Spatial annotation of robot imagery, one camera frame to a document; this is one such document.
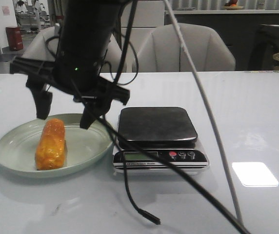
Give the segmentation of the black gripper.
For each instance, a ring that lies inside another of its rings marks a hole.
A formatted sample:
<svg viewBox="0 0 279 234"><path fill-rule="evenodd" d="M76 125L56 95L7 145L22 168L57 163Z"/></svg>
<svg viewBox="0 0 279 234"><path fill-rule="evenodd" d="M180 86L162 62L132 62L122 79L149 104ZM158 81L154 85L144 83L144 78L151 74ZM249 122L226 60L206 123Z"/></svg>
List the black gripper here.
<svg viewBox="0 0 279 234"><path fill-rule="evenodd" d="M80 127L88 129L100 116L111 108L113 100L126 105L130 91L120 87L99 75L98 71L88 71L82 66L66 65L62 62L15 57L10 63L10 73L28 75L26 87L32 93L36 117L47 119L53 94L46 90L52 86L74 99L82 98L84 110L80 119Z"/></svg>

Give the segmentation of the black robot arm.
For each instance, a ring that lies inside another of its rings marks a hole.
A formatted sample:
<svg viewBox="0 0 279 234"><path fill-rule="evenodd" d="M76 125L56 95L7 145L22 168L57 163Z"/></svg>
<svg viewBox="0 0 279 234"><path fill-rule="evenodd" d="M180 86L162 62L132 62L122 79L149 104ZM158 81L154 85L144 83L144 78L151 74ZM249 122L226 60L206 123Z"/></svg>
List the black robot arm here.
<svg viewBox="0 0 279 234"><path fill-rule="evenodd" d="M59 36L57 56L54 61L14 58L10 73L25 73L36 116L49 115L52 93L50 85L70 94L84 105L80 127L88 129L100 116L105 115L113 100L127 104L129 90L100 76L110 37L125 0L71 0Z"/></svg>

